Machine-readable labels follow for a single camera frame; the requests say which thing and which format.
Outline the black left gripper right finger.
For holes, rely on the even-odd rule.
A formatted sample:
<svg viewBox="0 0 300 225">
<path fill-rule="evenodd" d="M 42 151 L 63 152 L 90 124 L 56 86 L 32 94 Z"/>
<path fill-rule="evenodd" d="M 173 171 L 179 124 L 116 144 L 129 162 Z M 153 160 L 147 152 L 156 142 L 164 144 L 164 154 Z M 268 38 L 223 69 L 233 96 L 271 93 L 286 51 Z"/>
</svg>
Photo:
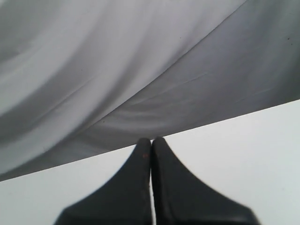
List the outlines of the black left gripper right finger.
<svg viewBox="0 0 300 225">
<path fill-rule="evenodd" d="M 152 142 L 151 176 L 158 225 L 258 225 L 252 210 L 193 175 L 166 140 Z"/>
</svg>

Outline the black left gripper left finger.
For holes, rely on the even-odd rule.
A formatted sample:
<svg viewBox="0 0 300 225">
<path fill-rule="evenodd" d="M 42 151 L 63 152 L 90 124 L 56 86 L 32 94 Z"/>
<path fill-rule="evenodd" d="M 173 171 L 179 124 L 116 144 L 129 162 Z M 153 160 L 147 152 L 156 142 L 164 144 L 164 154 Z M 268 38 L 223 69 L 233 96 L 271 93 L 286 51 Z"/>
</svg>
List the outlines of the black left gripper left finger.
<svg viewBox="0 0 300 225">
<path fill-rule="evenodd" d="M 65 208 L 57 225 L 151 225 L 150 152 L 138 140 L 124 165 L 99 189 Z"/>
</svg>

